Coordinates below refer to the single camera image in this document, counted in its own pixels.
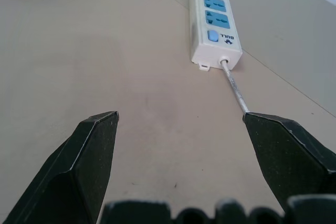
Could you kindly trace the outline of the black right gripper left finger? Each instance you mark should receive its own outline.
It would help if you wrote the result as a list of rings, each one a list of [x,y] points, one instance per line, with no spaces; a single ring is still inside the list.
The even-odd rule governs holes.
[[[3,224],[96,224],[118,122],[117,111],[81,121],[47,158]]]

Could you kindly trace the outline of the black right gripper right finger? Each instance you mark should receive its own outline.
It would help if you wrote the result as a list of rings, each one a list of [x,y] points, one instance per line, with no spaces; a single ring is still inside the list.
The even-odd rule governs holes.
[[[336,216],[336,153],[294,120],[247,112],[243,121],[283,210],[290,216]]]

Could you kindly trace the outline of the white power strip blue sockets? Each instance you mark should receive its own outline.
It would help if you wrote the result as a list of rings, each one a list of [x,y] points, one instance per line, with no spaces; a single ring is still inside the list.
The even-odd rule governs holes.
[[[243,50],[229,0],[189,0],[191,62],[199,69],[232,70]]]

